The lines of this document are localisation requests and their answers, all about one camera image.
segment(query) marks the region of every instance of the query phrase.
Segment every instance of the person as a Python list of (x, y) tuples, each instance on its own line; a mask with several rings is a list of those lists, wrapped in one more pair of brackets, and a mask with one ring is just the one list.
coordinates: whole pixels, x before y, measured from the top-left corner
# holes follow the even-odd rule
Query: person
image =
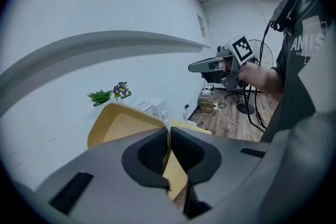
[(298, 73), (323, 45), (332, 16), (325, 10), (322, 0), (297, 0), (291, 19), (292, 31), (284, 33), (277, 66), (265, 69), (246, 62), (238, 75), (240, 80), (263, 93), (282, 94), (261, 142), (271, 142), (278, 131), (291, 129), (301, 119), (315, 113)]

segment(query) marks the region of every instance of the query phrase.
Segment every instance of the cable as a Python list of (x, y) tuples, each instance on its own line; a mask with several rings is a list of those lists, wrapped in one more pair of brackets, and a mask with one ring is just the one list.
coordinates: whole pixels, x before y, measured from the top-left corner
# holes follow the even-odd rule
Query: cable
[[(260, 56), (260, 59), (259, 59), (259, 66), (261, 66), (261, 59), (262, 59), (262, 56), (263, 56), (263, 50), (264, 50), (264, 42), (265, 42), (265, 37), (268, 33), (268, 29), (269, 29), (269, 26), (270, 26), (270, 22), (267, 24), (267, 27), (265, 29), (265, 32), (264, 32), (264, 37), (262, 38), (262, 42), (261, 42), (261, 45), (260, 45), (260, 50), (259, 50), (259, 56)], [(257, 92), (258, 90), (256, 89), (256, 92), (255, 92), (255, 95), (254, 95), (254, 104), (255, 104), (255, 109), (256, 109), (256, 116), (257, 116), (257, 121), (258, 123), (263, 127), (263, 128), (267, 128), (266, 126), (264, 126), (264, 124), (262, 123), (262, 118), (260, 116), (260, 113), (258, 111), (258, 108), (257, 108)]]
[(231, 123), (233, 123), (233, 124), (235, 124), (239, 129), (241, 129), (243, 132), (245, 132), (245, 133), (247, 133), (249, 136), (251, 136), (256, 142), (258, 141), (258, 140), (256, 140), (255, 138), (254, 138), (254, 136), (252, 136), (251, 134), (249, 134), (248, 132), (246, 132), (243, 128), (241, 128), (238, 124), (236, 124), (236, 123), (234, 123), (233, 121), (231, 121), (231, 120), (229, 120), (228, 118), (226, 118), (224, 115), (223, 115), (223, 113), (220, 111), (220, 109), (218, 108), (218, 111), (220, 112), (220, 114), (222, 114), (222, 116), (223, 116), (223, 118), (224, 119), (226, 119), (227, 121), (230, 121)]
[(200, 124), (202, 124), (204, 121), (203, 121), (202, 118), (195, 117), (196, 115), (211, 115), (211, 114), (213, 114), (214, 112), (215, 112), (215, 110), (214, 110), (213, 112), (211, 112), (211, 113), (198, 113), (198, 114), (193, 115), (191, 118), (193, 118), (193, 119), (200, 119), (201, 122), (196, 122), (197, 125), (200, 125)]
[(227, 107), (226, 103), (224, 103), (223, 101), (219, 101), (219, 96), (218, 96), (218, 94), (217, 94), (217, 93), (214, 93), (214, 92), (213, 92), (213, 94), (216, 95), (217, 98), (218, 98), (218, 106), (219, 106), (221, 109), (226, 108), (226, 107)]
[(266, 126), (268, 126), (268, 124), (266, 123), (266, 121), (264, 121), (263, 119), (261, 119), (265, 124), (266, 124)]
[(244, 101), (245, 101), (246, 109), (247, 109), (247, 116), (248, 116), (248, 120), (250, 121), (250, 124), (252, 124), (254, 127), (256, 127), (259, 130), (261, 130), (262, 132), (264, 132), (264, 130), (262, 130), (258, 125), (254, 124), (251, 120), (250, 111), (248, 109), (248, 103), (247, 103), (246, 94), (245, 94), (245, 81), (243, 82), (243, 93), (244, 93)]

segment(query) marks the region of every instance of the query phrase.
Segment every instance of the gray robot arm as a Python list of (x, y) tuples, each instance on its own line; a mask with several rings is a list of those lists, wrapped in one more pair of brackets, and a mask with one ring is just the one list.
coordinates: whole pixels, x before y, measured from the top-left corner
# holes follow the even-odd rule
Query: gray robot arm
[[(235, 91), (241, 89), (237, 79), (240, 68), (252, 54), (246, 36), (241, 35), (218, 46), (216, 57), (192, 63), (188, 69), (201, 73), (208, 83), (221, 83), (228, 91)], [(232, 65), (230, 71), (225, 69), (227, 61)]]

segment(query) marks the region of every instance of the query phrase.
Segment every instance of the white cable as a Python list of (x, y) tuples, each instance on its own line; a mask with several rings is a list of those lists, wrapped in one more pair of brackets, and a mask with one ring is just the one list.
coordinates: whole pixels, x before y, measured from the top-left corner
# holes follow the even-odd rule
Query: white cable
[(214, 113), (214, 112), (215, 112), (215, 110), (213, 110), (213, 112), (211, 112), (211, 113), (201, 113), (201, 114), (198, 113), (198, 114), (193, 115), (192, 118), (193, 118), (193, 119), (200, 119), (201, 122), (196, 122), (197, 125), (200, 125), (200, 124), (202, 124), (204, 121), (203, 121), (202, 118), (195, 117), (196, 115), (211, 115), (211, 114)]
[(242, 131), (244, 131), (244, 132), (247, 133), (249, 136), (251, 136), (256, 142), (258, 141), (258, 140), (256, 140), (251, 134), (249, 134), (249, 133), (246, 132), (244, 129), (242, 129), (239, 125), (237, 125), (237, 124), (234, 123), (233, 121), (227, 119), (223, 114), (222, 114), (222, 116), (224, 117), (224, 119), (226, 119), (226, 120), (230, 121), (231, 123), (235, 124), (238, 128), (240, 128)]

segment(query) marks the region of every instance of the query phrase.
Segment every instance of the black slot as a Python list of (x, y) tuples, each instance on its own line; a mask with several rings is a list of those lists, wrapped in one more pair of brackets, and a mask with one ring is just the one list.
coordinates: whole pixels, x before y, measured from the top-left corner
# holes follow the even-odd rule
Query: black slot
[(50, 201), (50, 205), (67, 215), (93, 178), (88, 173), (77, 173)]
[(121, 157), (126, 173), (141, 186), (165, 188), (169, 181), (162, 177), (163, 160), (167, 154), (168, 130), (162, 128), (130, 145)]
[(188, 175), (189, 187), (208, 181), (222, 163), (219, 150), (177, 127), (171, 127), (172, 151)]
[(258, 158), (263, 158), (264, 155), (266, 154), (265, 151), (253, 150), (252, 148), (248, 148), (248, 147), (242, 148), (240, 150), (240, 152), (243, 152), (243, 153), (251, 155), (251, 156), (256, 156)]

